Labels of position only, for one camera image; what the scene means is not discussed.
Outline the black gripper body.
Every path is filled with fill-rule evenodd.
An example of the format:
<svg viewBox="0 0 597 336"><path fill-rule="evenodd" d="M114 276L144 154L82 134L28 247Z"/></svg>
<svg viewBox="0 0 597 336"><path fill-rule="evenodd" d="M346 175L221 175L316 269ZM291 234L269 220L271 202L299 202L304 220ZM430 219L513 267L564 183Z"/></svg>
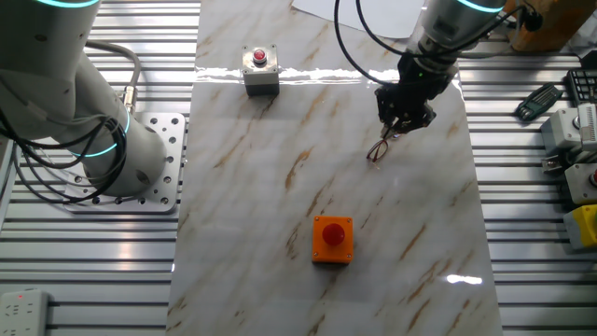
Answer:
<svg viewBox="0 0 597 336"><path fill-rule="evenodd" d="M407 47L408 55L397 64L399 81L375 91L381 122L396 122L397 113L434 100L455 76L458 52L435 41L419 41Z"/></svg>

